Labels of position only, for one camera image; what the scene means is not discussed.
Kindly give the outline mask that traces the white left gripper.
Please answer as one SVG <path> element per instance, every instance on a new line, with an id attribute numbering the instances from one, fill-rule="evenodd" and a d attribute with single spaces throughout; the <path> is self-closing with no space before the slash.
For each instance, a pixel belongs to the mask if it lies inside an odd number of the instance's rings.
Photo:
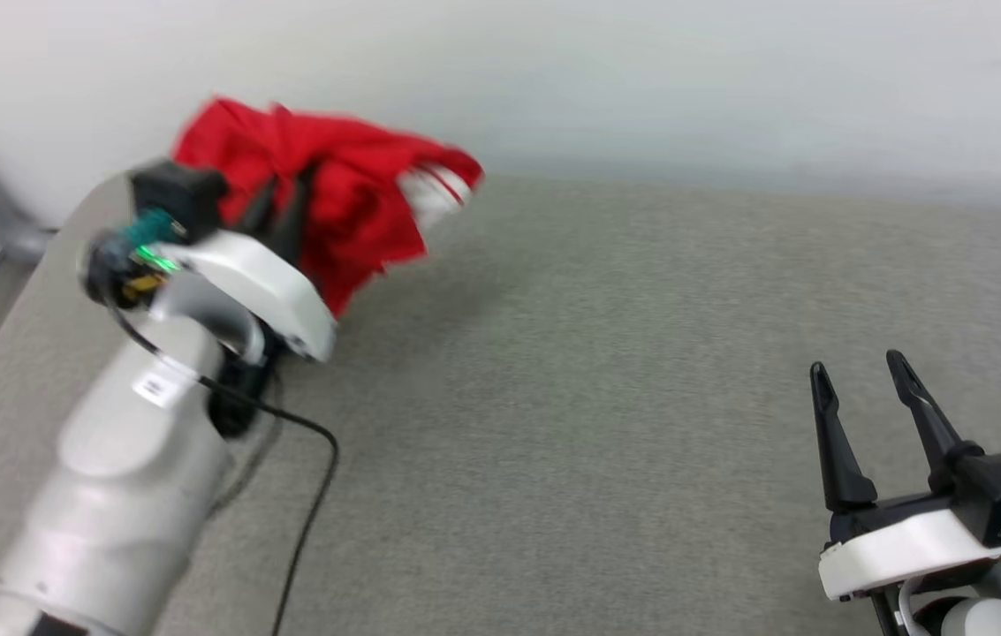
<path id="1" fill-rule="evenodd" d="M 214 232 L 189 246 L 156 243 L 155 254 L 200 275 L 262 319 L 295 354 L 325 362 L 334 350 L 336 319 L 297 267 L 316 172 L 305 168 L 293 179 L 290 196 L 274 222 L 274 251 L 249 235 L 265 235 L 269 229 L 277 176 L 267 178 L 250 197 L 239 218 L 239 233 Z"/>

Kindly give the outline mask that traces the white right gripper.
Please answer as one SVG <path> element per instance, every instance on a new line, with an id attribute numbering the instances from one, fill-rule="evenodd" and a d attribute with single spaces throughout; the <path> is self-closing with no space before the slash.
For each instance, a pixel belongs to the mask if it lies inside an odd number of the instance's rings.
<path id="1" fill-rule="evenodd" d="M 957 434 L 899 350 L 885 352 L 899 401 L 911 411 L 929 464 L 932 492 L 955 490 L 956 466 L 982 446 Z M 838 416 L 839 399 L 822 362 L 808 370 L 829 540 L 820 553 L 823 595 L 835 601 L 913 582 L 921 591 L 975 587 L 1001 599 L 1001 543 L 983 542 L 950 511 L 948 496 L 877 502 Z"/>

